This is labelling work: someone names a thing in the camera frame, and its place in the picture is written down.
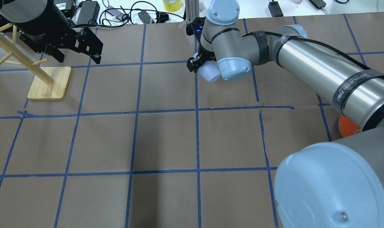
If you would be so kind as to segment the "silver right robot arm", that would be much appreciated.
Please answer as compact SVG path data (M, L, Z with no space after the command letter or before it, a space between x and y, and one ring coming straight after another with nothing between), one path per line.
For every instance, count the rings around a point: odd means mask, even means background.
M237 12L227 24L197 18L197 71L209 83L251 78L261 105L222 107L196 82L198 202L204 228L265 228L251 206L248 181L268 175L273 222L285 228L384 228L384 74L307 39L298 24L239 37Z

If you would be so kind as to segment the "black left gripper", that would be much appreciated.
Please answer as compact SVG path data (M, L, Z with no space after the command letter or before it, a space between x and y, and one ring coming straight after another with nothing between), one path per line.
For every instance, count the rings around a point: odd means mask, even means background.
M58 62L64 61L60 49L70 49L89 56L100 64L103 43L89 28L79 32L69 26L64 14L56 6L46 6L39 16L20 23L20 39L35 53L45 53Z

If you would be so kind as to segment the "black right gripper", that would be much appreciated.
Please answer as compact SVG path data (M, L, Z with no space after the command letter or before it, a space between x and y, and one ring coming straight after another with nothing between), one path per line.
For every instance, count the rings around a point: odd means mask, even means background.
M197 17L186 26L188 36L194 36L197 40L197 51L194 56L187 60L187 68L190 72L196 73L207 61L215 61L216 57L211 43L203 36L205 17Z

